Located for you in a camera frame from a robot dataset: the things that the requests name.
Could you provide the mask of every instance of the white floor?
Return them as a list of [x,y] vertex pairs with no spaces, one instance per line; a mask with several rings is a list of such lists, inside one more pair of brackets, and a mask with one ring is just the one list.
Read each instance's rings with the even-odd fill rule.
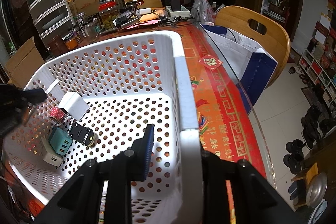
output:
[[[278,79],[266,90],[254,106],[254,110],[260,122],[266,138],[271,160],[276,175],[277,190],[283,199],[293,208],[288,187],[292,184],[294,175],[283,163],[283,157],[288,154],[286,143],[295,139],[303,140],[301,136],[302,126],[300,119],[310,107],[301,88],[306,85],[299,75],[288,72],[295,64],[288,63]],[[256,127],[255,117],[250,114],[253,127]],[[304,147],[304,156],[308,149]]]

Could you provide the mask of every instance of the wooden chair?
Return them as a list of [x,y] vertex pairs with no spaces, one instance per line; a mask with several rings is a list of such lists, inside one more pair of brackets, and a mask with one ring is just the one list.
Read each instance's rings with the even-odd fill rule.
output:
[[[248,22],[250,19],[263,24],[266,27],[266,33],[261,34],[251,29]],[[226,6],[221,9],[216,17],[215,25],[230,28],[254,39],[278,62],[267,87],[273,84],[283,71],[291,48],[285,29],[257,12],[239,6]]]
[[162,2],[161,0],[142,0],[143,4],[138,5],[138,9],[142,8],[161,8]]

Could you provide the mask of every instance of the doormat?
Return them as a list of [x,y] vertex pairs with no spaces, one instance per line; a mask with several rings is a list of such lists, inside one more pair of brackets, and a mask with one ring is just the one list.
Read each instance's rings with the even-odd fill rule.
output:
[[330,115],[328,113],[328,110],[324,103],[321,103],[315,92],[313,91],[313,87],[305,87],[301,89],[305,97],[307,98],[308,102],[310,105],[316,105],[319,110],[322,112],[321,115],[319,116],[319,122],[321,122],[324,119],[330,119]]

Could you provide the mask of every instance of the wooden stool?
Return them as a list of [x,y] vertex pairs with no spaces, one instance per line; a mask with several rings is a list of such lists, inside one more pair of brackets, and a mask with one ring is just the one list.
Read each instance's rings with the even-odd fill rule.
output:
[[[314,176],[319,174],[319,170],[317,168],[317,163],[314,163],[312,167],[310,167],[309,169],[305,169],[302,170],[300,173],[298,173],[297,175],[295,175],[295,177],[293,177],[291,179],[291,181],[297,181],[297,180],[304,180],[305,181],[305,185],[306,185],[306,190],[308,189],[308,185],[311,182],[311,180],[313,179]],[[298,203],[294,205],[294,208],[297,209],[301,206],[305,206],[306,205],[306,198],[302,198],[299,199]]]

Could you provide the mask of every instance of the screw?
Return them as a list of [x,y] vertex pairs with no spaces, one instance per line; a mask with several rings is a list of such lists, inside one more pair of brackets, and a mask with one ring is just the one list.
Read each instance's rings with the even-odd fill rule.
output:
[[201,156],[204,157],[204,158],[206,158],[206,157],[210,156],[210,152],[206,151],[206,150],[202,150],[201,151]]
[[243,160],[239,160],[238,164],[241,165],[242,167],[246,167],[248,163],[248,160],[243,159]]
[[96,161],[93,160],[93,159],[89,159],[85,162],[85,164],[88,166],[88,167],[92,167],[96,164]]
[[134,155],[134,151],[132,149],[127,149],[125,152],[124,152],[124,155],[126,157],[132,157]]

